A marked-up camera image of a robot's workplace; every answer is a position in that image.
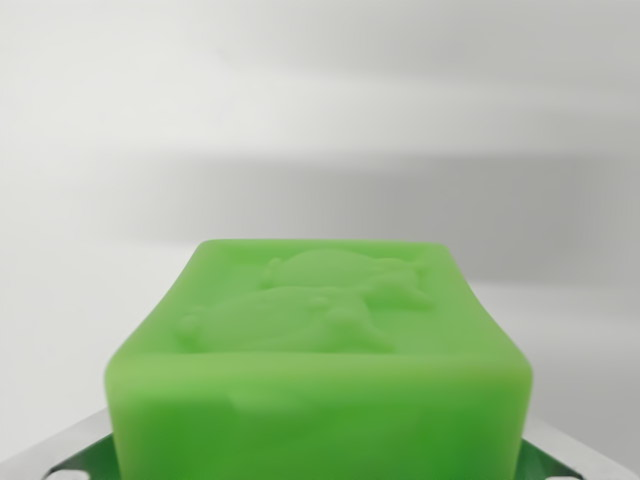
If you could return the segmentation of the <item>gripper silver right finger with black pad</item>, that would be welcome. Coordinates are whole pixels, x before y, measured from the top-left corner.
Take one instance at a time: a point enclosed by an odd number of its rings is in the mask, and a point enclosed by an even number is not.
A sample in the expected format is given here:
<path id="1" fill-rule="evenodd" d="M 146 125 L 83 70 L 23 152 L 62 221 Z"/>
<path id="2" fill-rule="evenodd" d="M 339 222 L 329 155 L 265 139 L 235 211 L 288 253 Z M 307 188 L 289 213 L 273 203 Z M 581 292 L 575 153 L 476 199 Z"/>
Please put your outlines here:
<path id="1" fill-rule="evenodd" d="M 526 426 L 520 479 L 638 479 L 639 475 L 552 426 Z"/>

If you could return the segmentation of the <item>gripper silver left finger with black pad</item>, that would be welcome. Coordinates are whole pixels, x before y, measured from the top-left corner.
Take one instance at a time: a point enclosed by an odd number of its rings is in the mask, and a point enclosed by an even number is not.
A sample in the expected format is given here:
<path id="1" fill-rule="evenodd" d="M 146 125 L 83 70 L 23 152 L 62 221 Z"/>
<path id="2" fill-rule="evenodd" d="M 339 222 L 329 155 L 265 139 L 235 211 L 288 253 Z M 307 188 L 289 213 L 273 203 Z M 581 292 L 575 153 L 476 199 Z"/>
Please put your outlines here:
<path id="1" fill-rule="evenodd" d="M 47 479 L 71 470 L 79 479 L 118 479 L 109 414 L 103 409 L 1 463 L 2 479 Z"/>

